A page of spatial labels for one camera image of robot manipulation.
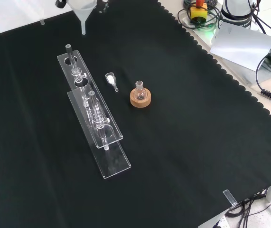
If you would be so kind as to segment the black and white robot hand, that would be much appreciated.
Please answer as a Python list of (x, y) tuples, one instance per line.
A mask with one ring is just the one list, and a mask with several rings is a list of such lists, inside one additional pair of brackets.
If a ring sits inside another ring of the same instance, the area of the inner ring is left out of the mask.
[[(55, 5), (60, 8), (63, 9), (65, 7), (66, 4), (69, 4), (69, 6), (71, 7), (72, 2), (76, 3), (76, 0), (57, 0), (55, 2)], [(95, 8), (100, 12), (100, 13), (104, 13), (107, 11), (108, 7), (109, 7), (109, 1), (108, 0), (96, 0), (96, 6)]]

